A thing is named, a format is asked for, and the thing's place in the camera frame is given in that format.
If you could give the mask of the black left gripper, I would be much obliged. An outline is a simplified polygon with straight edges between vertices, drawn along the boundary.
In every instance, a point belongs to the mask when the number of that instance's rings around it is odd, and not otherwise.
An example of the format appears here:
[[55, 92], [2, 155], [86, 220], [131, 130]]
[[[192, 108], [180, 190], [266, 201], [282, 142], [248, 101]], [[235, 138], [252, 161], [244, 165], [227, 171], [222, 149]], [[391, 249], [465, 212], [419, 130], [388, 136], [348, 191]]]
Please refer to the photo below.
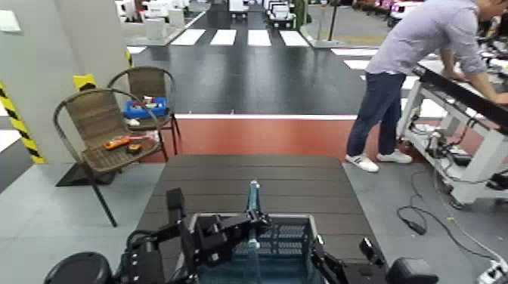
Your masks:
[[[166, 191], [168, 239], [179, 237], [180, 229], [186, 226], [184, 204], [180, 187]], [[199, 215], [192, 226], [194, 247], [189, 251], [187, 263], [192, 267], [213, 267], [230, 261], [240, 241], [257, 239], [271, 227], [271, 217], [260, 211], [246, 211], [227, 217]]]

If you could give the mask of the person's left hand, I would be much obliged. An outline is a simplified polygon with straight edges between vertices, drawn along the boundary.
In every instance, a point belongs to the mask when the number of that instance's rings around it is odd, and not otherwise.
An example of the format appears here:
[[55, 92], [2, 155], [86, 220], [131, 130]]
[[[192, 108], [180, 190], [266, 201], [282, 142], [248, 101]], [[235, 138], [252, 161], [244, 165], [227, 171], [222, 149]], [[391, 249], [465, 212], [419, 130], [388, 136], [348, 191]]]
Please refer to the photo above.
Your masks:
[[457, 73], [453, 70], [450, 70], [450, 69], [443, 69], [441, 71], [441, 74], [447, 78], [447, 79], [450, 79], [450, 80], [454, 80], [454, 81], [458, 81], [458, 82], [468, 82], [468, 78], [462, 74], [462, 73]]

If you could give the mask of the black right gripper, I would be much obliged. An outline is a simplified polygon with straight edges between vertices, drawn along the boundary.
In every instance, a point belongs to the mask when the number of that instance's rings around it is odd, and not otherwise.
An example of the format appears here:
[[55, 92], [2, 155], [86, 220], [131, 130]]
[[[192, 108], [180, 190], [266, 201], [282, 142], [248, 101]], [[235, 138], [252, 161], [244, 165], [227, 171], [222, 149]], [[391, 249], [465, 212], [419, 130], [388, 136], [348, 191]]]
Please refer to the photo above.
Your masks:
[[381, 251], [364, 237], [359, 249], [370, 263], [335, 263], [324, 250], [324, 241], [316, 236], [311, 248], [311, 261], [328, 283], [339, 284], [385, 284], [387, 265], [383, 263]]

